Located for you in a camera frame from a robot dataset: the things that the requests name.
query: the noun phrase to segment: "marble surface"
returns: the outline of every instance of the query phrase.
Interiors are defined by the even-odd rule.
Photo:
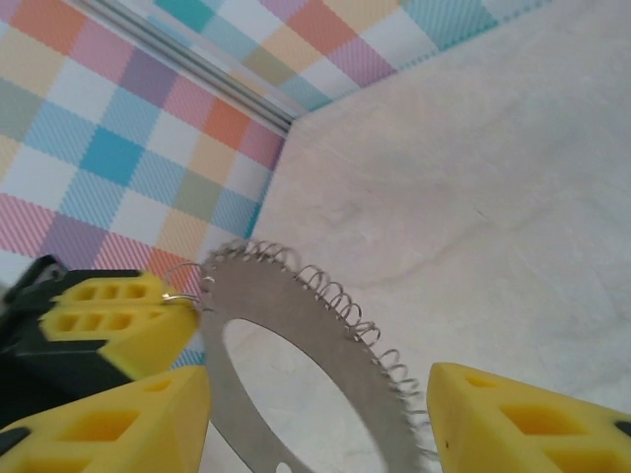
[[[627,0],[556,0],[306,116],[256,236],[344,284],[423,382],[458,362],[631,411],[629,18]],[[228,338],[315,471],[382,471],[310,362]],[[247,469],[211,434],[201,471]]]

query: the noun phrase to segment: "yellow 3d-printed part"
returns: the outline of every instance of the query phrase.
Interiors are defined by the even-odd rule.
[[[164,282],[136,278],[87,280],[56,298],[40,318],[49,341],[105,340],[102,357],[131,379],[168,370],[197,328],[189,301],[165,304]]]
[[[631,415],[442,363],[427,404],[445,473],[631,472]]]
[[[206,370],[185,367],[22,419],[2,473],[196,473],[210,415]]]

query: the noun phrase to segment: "hole in yellow part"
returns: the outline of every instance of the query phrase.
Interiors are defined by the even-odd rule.
[[[500,409],[527,436],[575,436],[585,433],[565,414],[546,406],[512,405]]]
[[[563,473],[624,473],[621,462],[610,451],[572,449],[546,451]]]
[[[81,473],[90,460],[82,458],[32,458],[15,473]]]
[[[102,313],[90,313],[86,317],[86,320],[83,323],[83,326],[81,328],[82,330],[85,330],[87,332],[92,332],[96,330],[99,327],[99,325],[101,325],[102,321],[103,321]]]
[[[131,323],[131,314],[130,313],[115,313],[111,320],[109,321],[109,329],[110,330],[122,330],[123,328],[127,328]]]
[[[130,284],[125,291],[128,299],[142,299],[147,295],[147,287],[140,284]]]
[[[74,313],[64,313],[57,319],[57,330],[60,332],[69,332],[74,328],[79,320],[79,315]]]
[[[118,286],[105,286],[101,292],[101,299],[116,299]]]
[[[165,379],[164,381],[157,382],[155,384],[151,384],[145,387],[143,390],[147,392],[160,392],[164,391],[171,385],[170,379]]]
[[[65,441],[116,441],[134,423],[136,411],[91,412],[59,439]]]
[[[497,387],[497,384],[480,377],[467,376],[466,381],[475,387]]]
[[[95,294],[97,293],[97,288],[94,286],[87,286],[85,288],[79,288],[74,293],[75,301],[91,301],[95,298]]]

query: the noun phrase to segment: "metal spring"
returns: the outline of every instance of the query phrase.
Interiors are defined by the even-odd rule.
[[[344,324],[346,338],[365,345],[366,352],[373,358],[372,362],[387,376],[390,388],[402,401],[404,414],[410,429],[417,435],[429,426],[427,410],[416,407],[419,400],[424,401],[424,393],[418,379],[408,376],[408,367],[400,361],[398,350],[389,349],[377,356],[372,350],[379,342],[382,331],[372,321],[363,319],[362,309],[353,302],[344,291],[344,287],[331,281],[329,275],[312,264],[301,265],[299,254],[292,248],[265,240],[234,240],[213,252],[211,257],[221,262],[227,259],[255,259],[258,262],[279,265],[283,272],[290,271],[294,280],[302,285],[305,291],[314,292],[314,297],[327,310],[335,312],[335,317]],[[418,447],[421,454],[429,459],[437,459],[436,451]]]

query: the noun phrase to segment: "pastel plaid pattern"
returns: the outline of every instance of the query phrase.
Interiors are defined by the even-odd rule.
[[[281,136],[61,0],[0,27],[3,280],[48,252],[162,275],[249,235]]]
[[[221,56],[222,69],[298,116],[549,0],[106,1],[211,62]]]

